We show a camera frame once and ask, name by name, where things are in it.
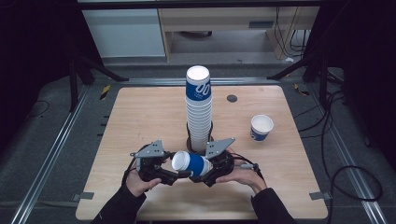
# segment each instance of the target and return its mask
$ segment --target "metal rod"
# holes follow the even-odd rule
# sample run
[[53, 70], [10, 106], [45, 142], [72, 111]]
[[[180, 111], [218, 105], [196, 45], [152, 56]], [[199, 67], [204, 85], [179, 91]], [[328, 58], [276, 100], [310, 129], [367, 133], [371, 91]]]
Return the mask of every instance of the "metal rod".
[[[269, 80], [266, 77], [212, 77], [211, 85], [274, 85], [280, 83], [276, 80]], [[133, 86], [185, 86], [186, 78], [130, 78], [129, 81], [119, 82], [121, 85]]]

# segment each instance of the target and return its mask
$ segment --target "aluminum rail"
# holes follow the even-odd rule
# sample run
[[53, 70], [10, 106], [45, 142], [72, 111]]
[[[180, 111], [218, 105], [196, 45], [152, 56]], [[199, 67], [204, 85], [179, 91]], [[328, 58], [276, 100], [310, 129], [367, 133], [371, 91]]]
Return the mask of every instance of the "aluminum rail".
[[[277, 80], [266, 77], [212, 77], [210, 84], [213, 86], [226, 85], [274, 85]], [[132, 86], [185, 86], [186, 78], [130, 78], [129, 81], [118, 82], [120, 85]]]
[[50, 172], [58, 159], [59, 154], [64, 146], [64, 143], [70, 134], [70, 131], [77, 119], [79, 111], [81, 110], [86, 95], [89, 90], [89, 86], [83, 86], [81, 90], [81, 94], [79, 96], [79, 103], [76, 109], [69, 113], [67, 116], [66, 121], [64, 122], [64, 126], [62, 127], [61, 131], [59, 132], [54, 144], [52, 145], [51, 150], [47, 158], [44, 160], [43, 165], [41, 166], [37, 176], [35, 177], [35, 181], [33, 182], [32, 186], [29, 188], [28, 192], [24, 196], [21, 204], [19, 205], [17, 211], [12, 218], [11, 223], [25, 223], [27, 218], [29, 217], [30, 213], [37, 202], [38, 196], [41, 193], [41, 190], [44, 188], [44, 185], [50, 175]]
[[[307, 85], [310, 92], [315, 92], [312, 84]], [[320, 105], [318, 97], [313, 94], [314, 100], [318, 105]], [[320, 112], [322, 115], [324, 114], [323, 108], [320, 106]], [[341, 134], [338, 132], [337, 128], [333, 125], [330, 127], [330, 134], [332, 141], [335, 144], [335, 148], [337, 149], [338, 155], [344, 165], [355, 165], [357, 163], [353, 160], [352, 155], [349, 153], [346, 144], [341, 137]], [[356, 190], [356, 193], [361, 198], [374, 198], [374, 194], [371, 191], [367, 181], [365, 180], [364, 176], [362, 175], [360, 170], [346, 170], [348, 177]], [[388, 224], [387, 219], [384, 216], [381, 208], [379, 207], [378, 202], [361, 202], [363, 205], [364, 210], [367, 213], [367, 216], [370, 218], [371, 223], [374, 224]]]
[[321, 7], [344, 3], [345, 0], [183, 0], [139, 2], [56, 3], [56, 7], [81, 10], [198, 8], [198, 7]]

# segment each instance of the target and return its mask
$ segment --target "white paper cup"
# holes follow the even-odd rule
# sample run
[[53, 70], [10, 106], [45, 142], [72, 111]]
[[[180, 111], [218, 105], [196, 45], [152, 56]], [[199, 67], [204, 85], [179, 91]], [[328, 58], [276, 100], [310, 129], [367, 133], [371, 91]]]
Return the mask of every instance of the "white paper cup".
[[211, 95], [208, 98], [210, 100], [206, 101], [206, 104], [198, 104], [196, 101], [189, 99], [189, 97], [187, 97], [187, 96], [185, 97], [185, 99], [186, 99], [187, 108], [190, 108], [193, 110], [206, 110], [206, 109], [212, 107], [213, 98]]
[[186, 102], [191, 105], [207, 105], [212, 101], [209, 70], [195, 65], [187, 70]]
[[203, 139], [203, 143], [206, 144], [208, 135], [209, 135], [209, 130], [207, 130], [207, 131], [195, 131], [195, 132], [191, 132], [190, 138], [192, 140], [197, 140], [197, 141]]
[[187, 124], [189, 125], [189, 129], [191, 130], [209, 130], [212, 122], [210, 120], [206, 122], [199, 122], [199, 121], [193, 121], [193, 120], [188, 120]]
[[210, 123], [211, 120], [212, 120], [211, 114], [208, 114], [205, 117], [196, 117], [196, 116], [187, 115], [187, 122], [192, 122], [196, 124], [201, 124], [201, 123], [207, 124]]
[[257, 142], [264, 141], [273, 130], [273, 121], [265, 115], [256, 115], [251, 119], [250, 136]]
[[210, 170], [210, 161], [197, 154], [178, 151], [172, 159], [176, 171], [191, 171], [191, 176], [205, 175]]
[[196, 117], [206, 117], [207, 115], [212, 114], [212, 109], [208, 108], [207, 110], [199, 110], [199, 111], [194, 111], [194, 110], [190, 110], [187, 109], [187, 114], [192, 115], [192, 116], [196, 116]]
[[207, 141], [191, 142], [191, 148], [192, 148], [192, 150], [199, 152], [199, 153], [205, 152], [206, 143], [207, 143]]

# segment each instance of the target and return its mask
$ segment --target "metal bracket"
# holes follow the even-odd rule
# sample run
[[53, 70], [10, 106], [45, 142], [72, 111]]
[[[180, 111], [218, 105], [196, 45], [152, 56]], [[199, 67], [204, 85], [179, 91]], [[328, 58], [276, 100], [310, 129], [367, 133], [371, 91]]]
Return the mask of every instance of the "metal bracket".
[[324, 201], [332, 199], [332, 195], [330, 192], [313, 192], [309, 193], [309, 196], [311, 197], [311, 200], [318, 200], [318, 199], [323, 199]]
[[80, 194], [73, 195], [72, 201], [79, 202], [80, 199], [92, 200], [93, 194], [93, 192], [81, 192]]
[[208, 142], [206, 144], [206, 158], [208, 160], [217, 157], [219, 154], [221, 154], [224, 150], [227, 149], [227, 147], [230, 146], [235, 141], [235, 138], [227, 138], [219, 141], [213, 141], [213, 142]]
[[136, 153], [132, 153], [135, 158], [162, 157], [164, 154], [165, 150], [163, 150], [163, 140], [161, 139], [158, 139]]

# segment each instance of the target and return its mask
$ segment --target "stack of paper cups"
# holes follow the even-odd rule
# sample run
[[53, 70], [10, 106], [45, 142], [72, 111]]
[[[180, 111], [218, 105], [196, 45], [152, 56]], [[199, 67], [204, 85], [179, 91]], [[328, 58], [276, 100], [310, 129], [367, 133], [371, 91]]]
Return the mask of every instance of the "stack of paper cups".
[[212, 91], [207, 68], [196, 65], [186, 75], [187, 124], [191, 149], [203, 152], [212, 123]]

